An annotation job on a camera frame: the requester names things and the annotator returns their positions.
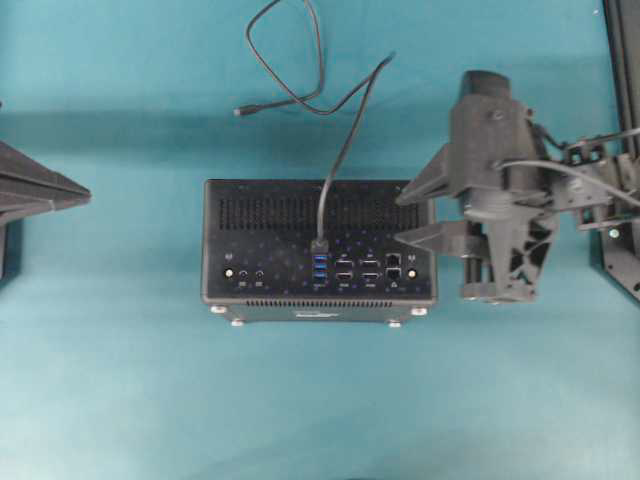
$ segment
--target black cable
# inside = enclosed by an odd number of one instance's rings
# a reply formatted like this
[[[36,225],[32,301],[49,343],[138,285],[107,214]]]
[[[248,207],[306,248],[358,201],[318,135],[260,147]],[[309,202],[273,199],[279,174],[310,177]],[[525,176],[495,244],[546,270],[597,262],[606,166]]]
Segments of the black cable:
[[[338,173],[338,169],[340,168],[340,165],[342,165],[342,162],[347,156],[347,153],[349,153],[349,149],[351,148],[351,145],[353,145],[355,136],[358,133],[358,129],[360,128],[360,125],[362,123],[362,117],[364,115],[364,111],[367,108],[369,97],[371,97],[371,92],[373,91],[373,87],[376,83],[376,80],[378,80],[378,75],[380,75],[380,72],[382,71],[382,69],[386,67],[389,64],[389,62],[391,62],[391,60],[393,60],[393,57],[394,57],[394,54],[391,54],[387,58],[385,58],[382,62],[380,62],[378,67],[374,70],[373,74],[371,75],[371,81],[369,82],[369,85],[367,86],[367,90],[364,96],[362,97],[362,102],[360,102],[360,108],[358,109],[358,113],[356,114],[356,118],[353,122],[353,126],[351,127],[351,131],[349,132],[349,135],[347,136],[347,140],[344,142],[344,145],[342,146],[342,150],[340,150],[340,154],[338,155],[338,158],[334,162],[333,167],[331,167],[331,171],[329,172],[329,175],[327,175],[327,178],[324,181],[324,185],[322,186],[322,192],[320,193],[320,201],[318,203],[318,223],[317,223],[318,236],[316,238],[316,243],[318,245],[321,245],[322,243],[324,243],[324,218],[325,218],[325,210],[327,205],[327,196],[329,195],[329,189],[331,188],[331,183],[333,182],[336,176],[336,173]]]
[[[599,137],[587,138],[580,140],[573,145],[567,145],[565,148],[572,150],[574,148],[593,147],[596,145],[602,145],[603,143],[613,142],[614,140],[622,140],[624,138],[635,137],[640,135],[640,128],[633,128],[631,130],[623,130],[618,133],[610,133],[608,135],[601,135]]]
[[[265,8],[263,8],[254,17],[252,22],[255,24],[255,22],[257,20],[259,20],[265,13],[267,13],[279,1],[280,0],[274,0],[269,5],[267,5]],[[320,38],[320,27],[318,26],[318,17],[316,16],[316,12],[313,9],[313,5],[311,5],[311,3],[309,1],[305,0],[304,4],[307,7],[307,10],[309,11],[309,15],[311,15],[311,20],[313,22],[313,30],[314,30],[315,37],[316,37],[316,49],[317,49],[317,55],[318,55],[318,85],[317,85],[316,89],[312,93],[309,93],[308,95],[304,95],[303,97],[301,97],[301,99],[306,102],[306,101],[309,101],[309,100],[313,100],[314,98],[319,96],[322,93],[322,91],[324,90],[325,70],[324,70],[324,56],[323,56],[323,53],[322,53],[322,40]],[[250,28],[247,28],[247,32],[246,32],[245,35],[247,37],[249,37],[248,41],[249,41],[249,45],[251,45],[252,42],[251,42],[249,34],[250,34]],[[246,116],[246,115],[253,115],[254,113],[258,113],[261,110],[267,110],[269,108],[284,107],[284,106],[287,106],[287,105],[292,105],[294,103],[296,103],[295,100],[288,99],[288,100],[281,100],[279,102],[266,103],[266,104],[260,104],[260,105],[244,105],[242,107],[238,107],[238,108],[234,109],[233,113],[237,117],[242,117],[242,116]]]
[[[367,83],[369,83],[371,81],[371,77],[373,76],[373,73],[371,73],[364,80],[362,80],[360,83],[358,83],[358,85],[356,85],[349,93],[347,93],[342,98],[342,100],[340,100],[336,104],[335,107],[330,108],[328,110],[320,110],[318,108],[315,108],[315,107],[309,105],[306,102],[304,97],[297,96],[293,92],[293,90],[291,90],[289,88],[289,86],[284,81],[282,81],[282,79],[275,73],[275,71],[269,66],[269,64],[265,61],[265,59],[262,58],[262,55],[260,55],[260,53],[256,49],[256,47],[255,47],[255,45],[253,43],[253,40],[251,38],[251,31],[253,30],[253,27],[258,22],[258,20],[260,20],[260,18],[262,18],[269,10],[271,10],[275,5],[277,5],[281,1],[282,0],[273,0],[266,7],[264,7],[262,10],[260,10],[260,12],[258,12],[258,14],[255,17],[253,17],[253,19],[251,19],[251,21],[249,22],[249,25],[247,25],[247,29],[245,31],[245,37],[246,37],[247,42],[249,44],[249,48],[251,49],[251,51],[255,55],[255,57],[258,60],[258,62],[260,62],[260,64],[263,66],[263,68],[267,71],[267,73],[271,76],[271,78],[273,78],[273,80],[280,86],[280,88],[282,88],[282,90],[284,90],[287,93],[287,95],[289,95],[291,97],[291,100],[283,100],[282,102],[277,102],[276,104],[272,104],[272,105],[283,106],[283,105],[290,105],[292,103],[297,103],[298,105],[301,105],[305,110],[307,110],[307,111],[309,111],[311,113],[315,113],[316,115],[331,115],[331,114],[337,112],[338,110],[340,110],[344,106],[344,104],[349,101],[349,99],[351,97],[353,97],[356,93],[358,93],[358,91],[362,87],[364,87]],[[316,19],[315,12],[313,10],[313,7],[311,6],[311,3],[309,2],[309,0],[303,0],[303,1],[304,1],[305,5],[307,6],[307,8],[309,9],[309,11],[313,12],[314,24],[317,25],[317,20],[315,20]],[[260,110],[263,110],[267,106],[264,106],[264,105],[251,105],[251,106],[248,106],[248,107],[252,108],[254,111],[251,111],[249,113],[242,113],[242,115],[256,113],[256,112],[258,112]]]
[[[349,149],[353,145],[353,141],[355,139],[356,134],[358,133],[360,124],[362,123],[362,117],[363,117],[364,111],[367,108],[367,103],[369,102],[369,98],[371,96],[371,92],[378,78],[378,75],[380,74],[382,69],[386,67],[391,62],[391,60],[393,60],[393,57],[395,56],[395,54],[392,53],[391,55],[387,56],[382,62],[380,62],[380,64],[378,64],[376,69],[370,75],[368,75],[364,80],[358,83],[358,85],[356,85],[351,91],[349,91],[333,108],[330,108],[328,110],[321,110],[321,109],[315,108],[309,105],[307,101],[317,97],[320,94],[320,92],[324,88],[325,75],[324,75],[324,61],[322,57],[320,30],[318,28],[318,20],[317,20],[315,11],[313,9],[313,6],[309,2],[309,0],[303,0],[303,1],[307,9],[309,10],[311,18],[313,20],[317,46],[318,46],[318,58],[320,62],[320,67],[319,67],[320,80],[318,82],[318,88],[312,94],[306,95],[304,97],[297,96],[293,92],[293,90],[291,90],[289,86],[285,82],[283,82],[282,79],[280,79],[280,77],[275,73],[275,71],[271,68],[271,66],[269,66],[269,64],[265,61],[262,55],[260,55],[251,38],[251,31],[253,30],[253,27],[258,22],[258,20],[260,20],[269,10],[271,10],[275,5],[277,5],[281,1],[282,0],[273,0],[266,7],[260,10],[258,14],[255,17],[253,17],[253,19],[251,19],[251,21],[247,25],[247,28],[245,31],[245,37],[247,39],[247,43],[249,44],[249,48],[255,55],[258,62],[260,62],[260,64],[264,67],[267,73],[271,76],[271,78],[280,86],[280,88],[282,88],[282,90],[285,91],[285,93],[287,93],[287,95],[289,95],[289,97],[291,97],[291,99],[282,100],[279,102],[264,104],[264,105],[245,105],[244,107],[236,108],[234,110],[235,115],[237,116],[252,115],[254,113],[258,113],[259,111],[267,108],[276,108],[276,107],[282,107],[285,105],[291,105],[293,103],[297,103],[298,105],[302,106],[305,110],[311,113],[314,113],[316,115],[328,116],[340,110],[349,101],[349,99],[351,99],[351,97],[353,97],[365,85],[367,86],[366,92],[362,98],[362,102],[360,103],[360,108],[353,122],[353,126],[351,127],[351,131],[349,132],[349,135],[347,136],[347,139],[344,145],[342,146],[342,149],[340,150],[340,154],[338,155],[338,158],[336,158],[333,166],[331,167],[331,171],[329,172],[329,175],[325,179],[324,185],[322,187],[322,192],[320,193],[320,200],[318,202],[318,221],[317,221],[318,236],[314,241],[313,245],[314,247],[324,249],[326,248],[326,242],[324,239],[324,217],[326,212],[327,197],[329,194],[329,190],[331,188],[331,184],[333,183],[333,180],[338,172],[338,169],[340,168],[340,166],[342,165],[342,162],[347,156]]]

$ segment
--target teal background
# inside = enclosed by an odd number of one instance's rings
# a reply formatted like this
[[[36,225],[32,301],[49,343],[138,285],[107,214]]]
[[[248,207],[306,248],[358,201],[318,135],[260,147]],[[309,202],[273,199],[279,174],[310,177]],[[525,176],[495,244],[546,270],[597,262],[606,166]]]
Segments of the teal background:
[[[242,35],[264,3],[2,2],[0,138],[94,200],[14,226],[0,478],[640,478],[640,310],[568,216],[534,305],[463,303],[443,259],[438,307],[399,331],[208,313],[204,181],[323,177],[355,111],[232,116],[281,98]],[[342,178],[417,174],[471,68],[511,77],[561,139],[617,128],[598,0],[316,6],[320,105],[397,51]],[[302,2],[255,36],[298,91],[314,86]]]

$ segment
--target ventilation grille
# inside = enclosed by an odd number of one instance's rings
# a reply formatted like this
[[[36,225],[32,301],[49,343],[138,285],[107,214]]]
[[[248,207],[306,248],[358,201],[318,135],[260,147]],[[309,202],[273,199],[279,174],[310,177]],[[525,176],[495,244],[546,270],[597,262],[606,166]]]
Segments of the ventilation grille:
[[[317,198],[220,199],[220,230],[311,230]],[[335,198],[328,204],[328,230],[404,231],[419,227],[418,206]]]
[[[393,302],[388,301],[296,301],[296,300],[247,300],[248,307],[332,307],[332,308],[391,308]]]

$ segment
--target cable connector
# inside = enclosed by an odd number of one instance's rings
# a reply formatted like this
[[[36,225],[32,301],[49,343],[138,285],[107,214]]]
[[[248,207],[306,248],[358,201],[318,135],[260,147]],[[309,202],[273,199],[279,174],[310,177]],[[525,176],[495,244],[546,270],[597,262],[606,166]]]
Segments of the cable connector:
[[[264,107],[262,105],[244,105],[242,107],[234,108],[233,114],[236,117],[246,117],[258,113]]]
[[[326,239],[314,238],[311,242],[312,255],[326,255],[329,253],[329,242]]]

